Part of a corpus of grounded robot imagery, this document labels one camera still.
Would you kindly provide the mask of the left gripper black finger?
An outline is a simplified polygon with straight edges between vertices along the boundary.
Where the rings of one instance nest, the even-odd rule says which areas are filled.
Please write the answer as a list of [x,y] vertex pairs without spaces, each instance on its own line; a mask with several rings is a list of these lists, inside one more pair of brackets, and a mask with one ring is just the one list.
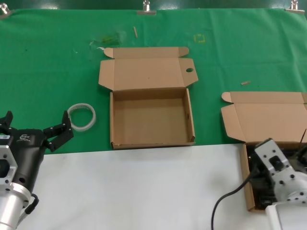
[[0,119],[0,133],[5,135],[12,134],[11,123],[13,120],[13,114],[8,111],[7,114]]
[[71,140],[74,135],[68,111],[64,111],[61,124],[48,127],[43,130],[43,133],[46,136],[44,144],[51,152],[54,152]]

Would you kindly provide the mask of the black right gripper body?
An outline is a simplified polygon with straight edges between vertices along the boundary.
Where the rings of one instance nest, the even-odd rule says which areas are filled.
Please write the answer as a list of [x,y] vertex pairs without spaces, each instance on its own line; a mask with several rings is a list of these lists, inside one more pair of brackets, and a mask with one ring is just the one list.
[[250,184],[255,204],[273,204],[276,197],[267,170],[256,153],[250,154],[250,171],[254,172]]

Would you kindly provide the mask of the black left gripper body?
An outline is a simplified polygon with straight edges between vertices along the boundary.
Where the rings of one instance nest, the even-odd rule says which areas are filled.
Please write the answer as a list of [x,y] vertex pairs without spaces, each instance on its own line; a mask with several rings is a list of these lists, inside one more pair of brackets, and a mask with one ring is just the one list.
[[10,150],[17,163],[13,182],[33,191],[46,147],[46,136],[39,129],[12,129]]

